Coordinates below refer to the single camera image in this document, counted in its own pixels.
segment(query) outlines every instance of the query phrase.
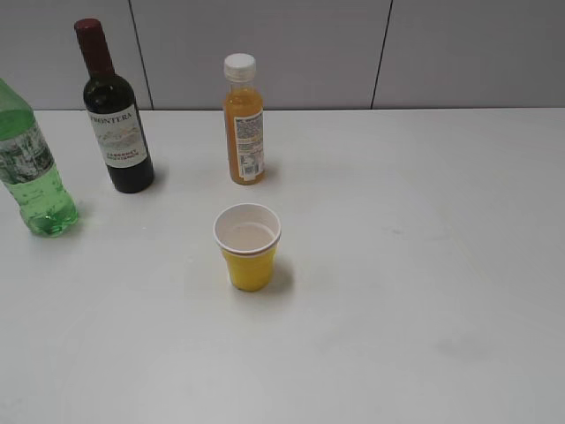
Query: wine bottle label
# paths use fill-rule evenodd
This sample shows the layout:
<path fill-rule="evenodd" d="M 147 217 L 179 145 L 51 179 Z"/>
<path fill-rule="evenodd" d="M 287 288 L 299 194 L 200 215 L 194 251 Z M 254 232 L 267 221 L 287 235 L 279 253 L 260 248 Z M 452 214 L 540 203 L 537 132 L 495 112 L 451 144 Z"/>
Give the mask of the wine bottle label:
<path fill-rule="evenodd" d="M 145 160 L 147 149 L 134 105 L 116 113 L 88 111 L 88 116 L 108 166 L 130 168 Z"/>
<path fill-rule="evenodd" d="M 250 117 L 234 117 L 239 177 L 254 180 L 263 172 L 263 110 Z"/>
<path fill-rule="evenodd" d="M 53 163 L 36 122 L 20 135 L 0 141 L 0 179 L 5 184 L 34 181 L 50 170 Z"/>

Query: plastic bottle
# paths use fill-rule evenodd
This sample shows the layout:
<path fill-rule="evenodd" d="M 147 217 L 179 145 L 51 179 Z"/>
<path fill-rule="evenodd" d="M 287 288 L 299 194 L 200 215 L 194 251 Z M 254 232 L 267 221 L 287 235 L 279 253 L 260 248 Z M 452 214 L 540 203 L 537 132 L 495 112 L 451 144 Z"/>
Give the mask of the plastic bottle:
<path fill-rule="evenodd" d="M 0 179 L 20 207 L 27 227 L 57 236 L 77 222 L 32 108 L 0 79 Z"/>
<path fill-rule="evenodd" d="M 245 186 L 265 176 L 263 99 L 253 86 L 255 58 L 236 53 L 225 58 L 223 72 L 230 91 L 223 102 L 231 179 Z"/>

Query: cup rim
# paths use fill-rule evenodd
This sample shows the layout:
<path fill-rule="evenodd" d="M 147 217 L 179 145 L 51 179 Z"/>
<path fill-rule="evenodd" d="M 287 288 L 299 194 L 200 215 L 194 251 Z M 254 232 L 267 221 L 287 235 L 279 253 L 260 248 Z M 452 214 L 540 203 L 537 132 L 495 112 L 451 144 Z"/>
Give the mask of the cup rim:
<path fill-rule="evenodd" d="M 239 208 L 241 206 L 257 206 L 259 208 L 265 209 L 268 213 L 270 213 L 272 216 L 275 217 L 276 223 L 279 227 L 279 231 L 275 234 L 275 237 L 267 245 L 264 245 L 262 247 L 258 247 L 257 249 L 253 249 L 253 250 L 237 250 L 237 249 L 233 249 L 231 247 L 226 246 L 225 244 L 223 244 L 220 241 L 220 239 L 218 238 L 218 235 L 216 233 L 216 225 L 218 224 L 218 220 L 223 216 L 223 214 L 225 214 L 229 210 L 234 209 L 234 208 Z M 275 246 L 281 238 L 282 226 L 281 226 L 281 219 L 276 214 L 276 212 L 274 212 L 273 209 L 271 209 L 271 208 L 269 208 L 265 205 L 261 205 L 259 203 L 238 203 L 236 205 L 231 205 L 231 206 L 227 207 L 222 212 L 220 212 L 220 214 L 218 214 L 218 216 L 214 220 L 212 232 L 214 233 L 214 240 L 215 240 L 216 244 L 221 249 L 225 250 L 226 252 L 228 252 L 230 254 L 236 254 L 236 255 L 239 255 L 239 256 L 249 257 L 249 256 L 255 256 L 255 255 L 258 255 L 258 254 L 263 254 L 267 250 L 270 250 L 273 246 Z"/>

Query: yellow paper cup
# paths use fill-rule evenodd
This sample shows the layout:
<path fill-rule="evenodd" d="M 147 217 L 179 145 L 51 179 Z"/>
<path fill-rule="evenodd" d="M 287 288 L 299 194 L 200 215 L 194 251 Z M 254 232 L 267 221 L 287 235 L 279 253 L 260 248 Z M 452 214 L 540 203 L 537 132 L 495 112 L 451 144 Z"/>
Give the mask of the yellow paper cup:
<path fill-rule="evenodd" d="M 275 212 L 254 203 L 227 208 L 215 219 L 214 237 L 233 285 L 256 292 L 268 284 L 281 238 L 281 221 Z"/>

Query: bottle neck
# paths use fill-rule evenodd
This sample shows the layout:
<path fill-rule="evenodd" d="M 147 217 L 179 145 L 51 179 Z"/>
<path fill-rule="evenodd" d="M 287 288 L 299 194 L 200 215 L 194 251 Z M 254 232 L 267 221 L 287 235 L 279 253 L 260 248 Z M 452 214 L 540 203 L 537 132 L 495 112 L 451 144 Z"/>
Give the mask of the bottle neck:
<path fill-rule="evenodd" d="M 245 82 L 234 82 L 230 81 L 230 92 L 242 91 L 242 90 L 254 90 L 253 80 Z"/>
<path fill-rule="evenodd" d="M 82 51 L 90 78 L 116 75 L 106 43 L 99 49 Z"/>
<path fill-rule="evenodd" d="M 91 78 L 116 75 L 101 27 L 78 32 L 80 51 Z"/>

